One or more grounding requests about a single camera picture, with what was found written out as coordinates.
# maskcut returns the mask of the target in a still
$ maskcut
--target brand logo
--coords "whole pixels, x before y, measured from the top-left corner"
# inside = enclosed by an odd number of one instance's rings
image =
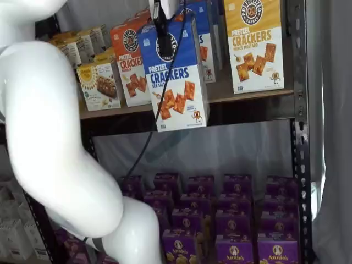
[[[174,55],[175,55],[175,52],[176,52],[176,48],[177,48],[177,41],[175,39],[175,37],[169,33],[169,36],[171,38],[171,46],[172,46],[172,56],[170,57],[166,57],[166,56],[161,56],[160,55],[160,47],[159,47],[159,39],[156,40],[156,43],[155,43],[155,48],[156,48],[156,52],[158,53],[158,56],[161,60],[165,61],[165,62],[171,62]]]
[[[236,246],[231,246],[230,247],[230,254],[233,255],[233,256],[238,256],[238,253],[239,253],[239,249],[238,247]]]
[[[258,23],[263,15],[263,5],[260,0],[245,0],[241,8],[241,17],[247,25]]]
[[[135,52],[138,49],[137,33],[132,29],[127,29],[123,34],[123,45],[129,52]]]

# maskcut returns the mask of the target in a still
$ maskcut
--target purple box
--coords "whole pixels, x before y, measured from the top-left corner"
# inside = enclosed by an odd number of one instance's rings
[[[171,191],[147,191],[144,195],[144,202],[152,207],[166,207],[168,213],[174,208]]]
[[[248,235],[218,235],[215,245],[218,263],[254,264],[253,246]]]
[[[199,247],[195,233],[186,229],[167,229],[162,236],[167,263],[198,264]]]
[[[251,234],[250,215],[233,209],[219,209],[215,215],[216,234]]]
[[[249,174],[225,174],[224,192],[252,194],[252,176]]]
[[[156,190],[171,190],[175,201],[180,199],[182,188],[178,173],[157,173],[154,177],[154,187]]]
[[[120,180],[122,192],[135,192],[136,198],[141,200],[144,194],[144,185],[142,176],[123,176]]]
[[[171,227],[166,207],[153,207],[153,209],[158,217],[160,234],[162,235],[164,230],[170,229]]]
[[[252,206],[248,195],[220,194],[217,203],[218,209],[233,209],[251,214]]]
[[[293,233],[258,233],[260,263],[298,264],[298,242]]]
[[[187,181],[187,192],[215,196],[214,185],[214,176],[212,175],[189,177]]]

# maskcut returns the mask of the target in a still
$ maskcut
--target yellow cracker box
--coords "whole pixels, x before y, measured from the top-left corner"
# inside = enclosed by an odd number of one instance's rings
[[[284,87],[280,0],[224,0],[234,93]]]

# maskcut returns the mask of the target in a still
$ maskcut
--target cracker image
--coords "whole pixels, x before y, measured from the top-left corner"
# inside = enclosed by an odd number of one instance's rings
[[[193,101],[195,87],[196,87],[196,85],[194,82],[190,82],[190,81],[185,82],[185,97],[188,100]]]
[[[274,62],[276,52],[276,44],[267,43],[265,49],[265,59],[267,62]]]
[[[133,87],[134,87],[134,88],[139,87],[139,81],[138,81],[137,74],[132,74],[132,75],[130,76],[130,80],[131,80],[131,83],[133,84]]]
[[[202,61],[206,62],[208,58],[208,48],[204,46],[200,46],[200,56]]]
[[[145,90],[147,89],[147,79],[140,76],[139,77],[139,86],[137,87],[137,89],[140,90],[141,92],[145,92]]]
[[[168,109],[175,106],[175,96],[171,89],[165,92],[164,99],[166,101],[166,107]]]
[[[247,64],[248,70],[253,69],[255,62],[254,62],[253,54],[251,52],[243,56],[243,60]]]
[[[261,56],[257,56],[253,66],[253,72],[261,76],[264,71],[265,64],[266,60]]]
[[[130,95],[130,97],[134,97],[137,95],[135,87],[133,86],[132,82],[129,82],[128,84],[126,84],[126,87],[127,87],[128,94]]]
[[[180,114],[183,114],[185,105],[186,105],[186,97],[178,93],[176,95],[174,110],[179,112]]]
[[[240,81],[245,81],[249,79],[248,65],[246,63],[237,65],[236,68],[237,68],[237,73],[238,73],[238,77],[240,78]]]
[[[161,119],[163,119],[163,120],[171,117],[170,110],[169,110],[169,108],[167,108],[165,101],[163,101],[163,103],[161,105],[160,116],[161,116]]]

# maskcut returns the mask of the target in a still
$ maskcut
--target snack box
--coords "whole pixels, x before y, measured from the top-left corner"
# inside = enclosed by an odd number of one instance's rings
[[[125,193],[135,193],[137,199],[143,198],[145,189],[143,178],[140,175],[123,176],[121,177],[120,187]]]
[[[234,93],[284,88],[280,0],[224,0]]]
[[[197,209],[175,208],[171,215],[172,226],[195,231],[196,240],[202,248],[202,257],[208,256],[210,234],[206,234],[203,213]]]
[[[110,32],[128,107],[151,103],[137,38],[138,29],[146,23],[146,17],[136,16]]]
[[[249,174],[225,174],[224,192],[252,194],[252,176]]]
[[[171,190],[175,201],[178,201],[182,193],[181,177],[178,173],[157,173],[154,187],[156,190]]]
[[[34,220],[29,220],[28,222],[26,222],[24,225],[24,230],[30,240],[30,243],[33,246],[37,258],[40,260],[49,260],[48,252],[45,249],[43,240],[39,234],[38,228]]]
[[[212,175],[188,177],[186,186],[189,193],[215,196],[215,183]]]
[[[159,132],[206,127],[207,124],[209,109],[196,20],[192,14],[186,15],[185,19],[181,45],[172,69],[173,56],[160,55],[155,26],[146,25],[138,34],[155,115],[161,103],[157,120]],[[176,16],[168,25],[173,52],[178,45],[182,20],[183,15]],[[164,101],[160,102],[169,71]]]
[[[5,246],[13,259],[24,261],[30,257],[33,248],[20,219],[11,219],[1,223],[0,234],[0,237],[5,239]]]
[[[99,53],[106,51],[111,47],[111,39],[107,30],[106,25],[96,26],[91,29],[98,40],[98,45],[100,48]]]
[[[253,245],[248,234],[220,234],[215,245],[218,263],[254,264]]]
[[[181,15],[183,9],[181,5],[179,9]],[[210,0],[187,0],[186,12],[195,14],[205,83],[214,83],[217,80],[219,64]]]
[[[160,207],[153,206],[153,209],[158,217],[160,235],[162,235],[164,230],[170,229],[171,227],[170,221],[167,215],[167,209],[164,206],[160,206]]]
[[[79,31],[77,35],[83,39],[85,51],[88,55],[89,61],[94,62],[95,54],[100,53],[100,46],[95,32],[91,29],[88,29]]]
[[[171,191],[147,191],[144,195],[144,202],[152,207],[166,207],[168,213],[174,208]]]
[[[125,97],[114,60],[82,65],[77,69],[88,111],[120,108]]]
[[[251,215],[233,209],[218,209],[215,215],[216,234],[251,234]]]
[[[200,247],[195,232],[186,229],[167,229],[162,236],[167,263],[198,264]]]

